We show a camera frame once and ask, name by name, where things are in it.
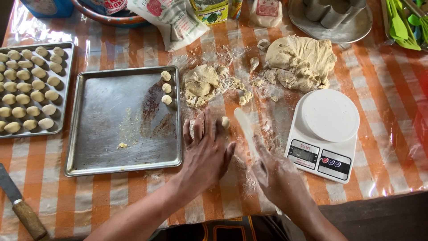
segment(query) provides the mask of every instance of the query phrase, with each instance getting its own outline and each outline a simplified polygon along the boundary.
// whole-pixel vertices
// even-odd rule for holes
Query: large dough mound
[[[189,107],[199,107],[213,98],[213,90],[220,87],[215,69],[206,64],[196,66],[184,75],[186,103]]]
[[[298,36],[275,40],[266,53],[266,63],[280,83],[303,92],[328,88],[327,75],[336,59],[330,40]]]

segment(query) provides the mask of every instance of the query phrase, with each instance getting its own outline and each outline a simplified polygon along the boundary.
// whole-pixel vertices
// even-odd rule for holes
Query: metal tray
[[[42,56],[36,54],[36,48],[39,46],[45,47],[49,51],[50,54],[46,57],[42,57]],[[61,66],[63,67],[63,70],[58,74],[54,73],[52,70],[49,69],[49,63],[51,62],[49,57],[53,53],[53,49],[55,47],[60,47],[60,48],[64,49],[64,51],[65,51],[65,54],[62,57],[63,62],[61,64]],[[40,68],[42,68],[46,71],[46,76],[44,78],[41,78],[41,80],[43,82],[46,83],[49,76],[56,76],[61,80],[61,83],[59,85],[52,87],[52,86],[46,84],[44,89],[42,89],[40,91],[45,93],[48,90],[56,90],[60,97],[55,101],[50,101],[48,99],[45,99],[42,102],[36,102],[36,101],[30,100],[30,103],[28,103],[26,105],[22,105],[22,104],[19,104],[18,102],[16,102],[15,104],[9,106],[9,105],[7,105],[1,101],[1,98],[3,98],[4,95],[10,93],[10,92],[4,90],[4,91],[0,92],[0,107],[10,107],[10,108],[22,107],[24,109],[27,109],[30,106],[37,106],[40,110],[42,110],[43,106],[48,105],[48,104],[53,104],[54,106],[56,106],[57,110],[51,116],[46,116],[43,112],[40,112],[40,115],[35,116],[35,117],[30,116],[28,114],[25,115],[23,118],[15,118],[13,116],[0,117],[0,121],[5,121],[7,123],[16,121],[16,122],[21,124],[21,129],[16,133],[10,134],[10,133],[7,133],[6,131],[0,132],[0,139],[2,139],[2,138],[18,138],[18,137],[27,137],[27,136],[38,136],[38,135],[52,135],[52,134],[56,134],[56,133],[60,132],[62,130],[62,126],[64,124],[65,106],[67,104],[68,87],[69,87],[70,78],[71,78],[71,68],[73,66],[74,43],[73,42],[60,42],[60,43],[34,44],[34,45],[25,45],[25,46],[16,46],[16,47],[6,47],[6,48],[0,48],[0,53],[7,54],[10,50],[16,50],[16,51],[21,53],[21,51],[23,51],[24,49],[28,49],[28,50],[32,51],[33,55],[39,56],[40,58],[42,58],[43,60],[46,61],[46,63],[44,65],[39,66]],[[28,70],[31,72],[31,69],[33,69],[35,67],[37,67],[37,65],[34,64],[34,66]],[[16,78],[16,80],[14,80],[13,82],[15,82],[15,83],[25,82],[25,83],[31,84],[31,82],[33,82],[36,79],[39,79],[39,78],[31,75],[29,80],[23,81],[23,80]],[[6,77],[3,80],[4,83],[10,82],[10,81],[11,80],[7,79]],[[16,92],[13,92],[12,94],[14,94],[15,96],[19,95],[19,94],[27,94],[29,96],[32,91],[34,91],[34,90],[31,90],[28,93],[22,93],[20,90],[18,90]],[[37,126],[35,129],[28,131],[28,130],[24,129],[24,127],[22,126],[22,124],[26,120],[34,119],[36,121],[39,121],[39,120],[44,119],[44,118],[51,118],[53,120],[54,125],[52,128],[45,130],[45,129],[42,129],[41,127]]]
[[[161,102],[168,71],[173,102]],[[67,177],[178,166],[182,161],[178,68],[83,72],[77,77]],[[118,145],[127,144],[125,148]]]
[[[369,5],[350,22],[337,28],[326,29],[320,22],[313,22],[305,16],[303,0],[289,0],[288,14],[291,22],[314,39],[330,39],[332,43],[352,43],[364,38],[372,29],[373,15]]]

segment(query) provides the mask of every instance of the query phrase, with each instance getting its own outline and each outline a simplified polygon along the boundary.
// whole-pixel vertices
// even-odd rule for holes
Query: digital kitchen scale
[[[284,156],[298,169],[348,183],[360,115],[336,90],[314,90],[297,102]]]

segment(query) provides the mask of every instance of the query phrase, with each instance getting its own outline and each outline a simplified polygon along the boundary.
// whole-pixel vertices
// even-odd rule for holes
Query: orange checkered tablecloth
[[[17,1],[3,46],[73,41],[78,49],[74,80],[83,71],[174,64],[184,73],[202,63],[230,64],[231,74],[254,93],[252,102],[243,108],[254,129],[260,130],[268,146],[283,152],[294,107],[302,94],[279,84],[250,86],[249,61],[257,56],[264,62],[265,53],[256,48],[261,39],[272,42],[283,36],[305,34],[290,23],[287,14],[279,27],[249,27],[250,4],[244,2],[239,21],[211,26],[190,46],[168,53],[154,26],[119,29],[101,25],[77,11],[68,19],[36,19]],[[331,88],[350,97],[360,113],[350,181],[343,185],[301,172],[319,205],[410,193],[428,187],[428,56],[397,45],[383,45],[380,2],[369,0],[368,4],[374,20],[371,32],[356,43],[333,45],[337,62],[329,76]],[[239,94],[237,90],[229,90],[209,103],[215,115],[230,118],[230,140],[238,142],[239,150],[228,173],[161,227],[275,212],[247,168],[250,161],[247,144],[233,117]],[[0,162],[51,237],[56,238],[89,234],[114,213],[163,185],[180,169],[65,177],[74,88],[69,95],[65,127],[60,134],[0,140]],[[272,95],[278,96],[279,101],[270,101]],[[188,117],[197,114],[187,108],[182,111]],[[6,195],[0,192],[0,240],[30,239]]]

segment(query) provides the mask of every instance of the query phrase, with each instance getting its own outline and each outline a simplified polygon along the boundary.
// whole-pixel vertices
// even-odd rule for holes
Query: wooden knife handle
[[[38,241],[46,236],[48,232],[40,222],[37,215],[26,202],[22,200],[18,203],[15,203],[12,206],[12,210],[16,213],[16,216],[18,216],[19,220],[22,222],[24,227],[35,241]]]

